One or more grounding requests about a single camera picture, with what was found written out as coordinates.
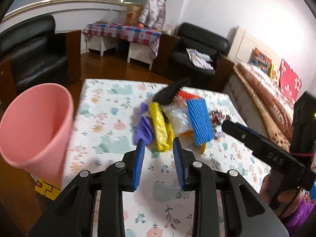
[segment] red cloth with white flowers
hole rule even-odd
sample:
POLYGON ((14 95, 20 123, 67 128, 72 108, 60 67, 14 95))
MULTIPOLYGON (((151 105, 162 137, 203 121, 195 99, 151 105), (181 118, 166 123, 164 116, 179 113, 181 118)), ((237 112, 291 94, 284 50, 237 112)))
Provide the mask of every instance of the red cloth with white flowers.
POLYGON ((280 88, 281 92, 289 99, 296 101, 302 81, 294 70, 282 59, 281 63, 280 88))

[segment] pink bucket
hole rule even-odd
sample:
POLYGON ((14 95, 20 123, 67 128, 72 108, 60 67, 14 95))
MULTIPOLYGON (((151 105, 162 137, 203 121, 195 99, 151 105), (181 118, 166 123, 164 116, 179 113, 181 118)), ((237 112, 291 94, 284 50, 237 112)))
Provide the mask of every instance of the pink bucket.
POLYGON ((41 84, 21 93, 0 122, 0 153, 13 167, 48 182, 61 183, 74 105, 58 84, 41 84))

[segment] plaid tablecloth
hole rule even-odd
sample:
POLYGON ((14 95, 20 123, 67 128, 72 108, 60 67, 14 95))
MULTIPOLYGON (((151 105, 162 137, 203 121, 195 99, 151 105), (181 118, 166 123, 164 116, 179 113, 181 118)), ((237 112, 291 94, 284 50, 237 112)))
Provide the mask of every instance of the plaid tablecloth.
MULTIPOLYGON (((67 149, 63 188, 81 170, 91 173, 105 170, 121 160, 125 152, 135 149, 132 140, 140 104, 163 87, 135 81, 85 80, 67 149)), ((228 95, 184 90, 205 98, 209 110, 222 111, 232 121, 245 125, 228 95)), ((256 191, 269 171, 267 165, 251 155, 251 150, 229 135, 208 142, 204 155, 197 152, 192 138, 181 138, 181 145, 215 170, 238 170, 256 191)), ((93 237, 98 236, 99 206, 100 192, 94 211, 93 237)), ((192 236, 194 192, 181 191, 172 151, 159 153, 155 142, 146 146, 140 185, 134 193, 123 193, 123 208, 126 237, 192 236)), ((223 233, 223 216, 220 218, 223 233)))
POLYGON ((122 26, 116 24, 88 24, 83 29, 86 41, 90 41, 93 35, 101 37, 113 37, 147 45, 151 48, 150 57, 154 60, 157 57, 161 32, 151 28, 140 29, 133 26, 122 26))

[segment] bed headboard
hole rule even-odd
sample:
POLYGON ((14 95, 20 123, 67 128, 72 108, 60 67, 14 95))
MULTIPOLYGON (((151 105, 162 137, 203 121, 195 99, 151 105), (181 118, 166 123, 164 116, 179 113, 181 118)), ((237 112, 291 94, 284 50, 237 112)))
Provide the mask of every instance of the bed headboard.
POLYGON ((280 65, 282 58, 258 37, 254 37, 246 29, 238 27, 228 58, 236 62, 250 63, 255 48, 267 55, 274 65, 280 65))

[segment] white tablecloth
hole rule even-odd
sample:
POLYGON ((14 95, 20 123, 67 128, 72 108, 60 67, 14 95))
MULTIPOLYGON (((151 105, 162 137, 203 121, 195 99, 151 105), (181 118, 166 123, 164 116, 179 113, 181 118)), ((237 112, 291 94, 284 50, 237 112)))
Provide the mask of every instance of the white tablecloth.
MULTIPOLYGON (((132 137, 137 126, 140 103, 157 93, 162 84, 87 79, 67 150, 63 188, 83 169, 103 171, 135 149, 132 137)), ((226 94, 184 88, 205 98, 209 110, 229 114, 245 124, 226 94)), ((193 139, 181 139, 182 148, 195 151, 193 139)), ((260 190, 268 166, 251 156, 242 143, 226 135, 209 142, 200 160, 215 170, 236 169, 260 190)), ((94 214, 97 236, 99 199, 94 214)), ((194 192, 180 190, 172 151, 159 153, 155 143, 146 147, 140 185, 134 193, 123 194, 127 237, 188 237, 192 235, 194 192)))

